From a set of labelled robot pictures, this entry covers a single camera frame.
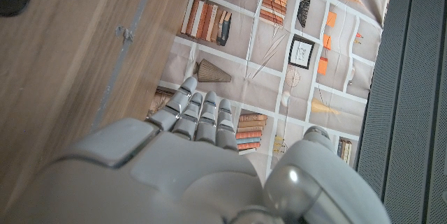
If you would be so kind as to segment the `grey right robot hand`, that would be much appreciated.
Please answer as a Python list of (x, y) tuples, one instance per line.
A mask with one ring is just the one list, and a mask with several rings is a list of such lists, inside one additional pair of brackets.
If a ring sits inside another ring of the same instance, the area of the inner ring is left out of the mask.
[(126, 118), (47, 164), (2, 223), (389, 223), (369, 184), (310, 127), (265, 181), (239, 154), (228, 100), (187, 78), (146, 120)]

